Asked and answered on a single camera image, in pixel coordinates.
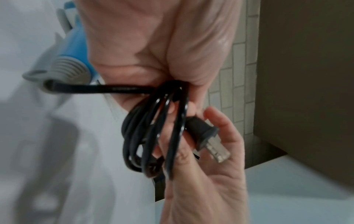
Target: black cord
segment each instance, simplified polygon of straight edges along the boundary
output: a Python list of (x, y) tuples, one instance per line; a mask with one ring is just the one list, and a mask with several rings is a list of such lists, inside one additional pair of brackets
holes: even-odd
[[(179, 101), (177, 117), (165, 161), (166, 172), (169, 178), (172, 179), (173, 163), (186, 123), (189, 92), (187, 82), (167, 81), (158, 88), (153, 88), (120, 85), (69, 85), (55, 80), (48, 80), (44, 83), (44, 87), (57, 93), (150, 94), (149, 97), (141, 101), (129, 112), (121, 130), (124, 137), (123, 158), (126, 166), (131, 170), (143, 172), (149, 178), (159, 174), (165, 161), (163, 157), (155, 159), (152, 156), (152, 152), (157, 145), (166, 121), (171, 101)], [(159, 114), (153, 122), (159, 108)], [(141, 157), (137, 155), (139, 145), (143, 145)]]

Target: coiled power cord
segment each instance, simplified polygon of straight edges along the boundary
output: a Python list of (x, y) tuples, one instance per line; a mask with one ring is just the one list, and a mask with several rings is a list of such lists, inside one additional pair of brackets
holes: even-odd
[[(173, 178), (173, 164), (185, 128), (196, 142), (198, 151), (207, 148), (217, 162), (222, 162), (230, 156), (230, 153), (213, 139), (219, 132), (217, 127), (209, 126), (198, 117), (186, 117), (189, 93), (187, 82), (167, 81), (158, 88), (121, 85), (70, 85), (56, 80), (47, 80), (43, 85), (45, 89), (55, 93), (149, 94), (149, 97), (129, 112), (121, 129), (124, 137), (123, 158), (126, 166), (133, 171), (144, 173), (149, 178), (159, 174), (164, 162), (169, 179)], [(179, 101), (179, 104), (166, 159), (163, 157), (155, 159), (152, 152), (166, 121), (169, 105), (173, 101)], [(141, 157), (137, 155), (139, 145), (143, 145)]]

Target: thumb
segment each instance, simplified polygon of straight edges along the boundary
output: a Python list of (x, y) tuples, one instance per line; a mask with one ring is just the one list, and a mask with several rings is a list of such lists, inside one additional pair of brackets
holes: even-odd
[[(163, 128), (159, 139), (160, 148), (166, 158), (173, 124), (168, 123)], [(190, 194), (199, 191), (206, 175), (201, 170), (185, 137), (181, 138), (172, 169), (172, 185), (174, 194)]]

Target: hand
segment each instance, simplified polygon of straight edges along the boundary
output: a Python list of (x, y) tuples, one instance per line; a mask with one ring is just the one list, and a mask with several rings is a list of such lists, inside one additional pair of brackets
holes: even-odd
[[(205, 94), (233, 41), (241, 0), (77, 0), (89, 59), (107, 84), (189, 82), (190, 101)], [(141, 95), (117, 95), (131, 110)]]
[[(221, 164), (204, 149), (197, 161), (188, 138), (181, 140), (173, 168), (173, 180), (167, 180), (165, 204), (160, 223), (212, 224), (248, 222), (247, 190), (244, 173), (244, 142), (232, 122), (214, 107), (204, 112), (220, 128), (221, 143), (231, 157)], [(165, 156), (171, 126), (163, 132), (160, 146)]]

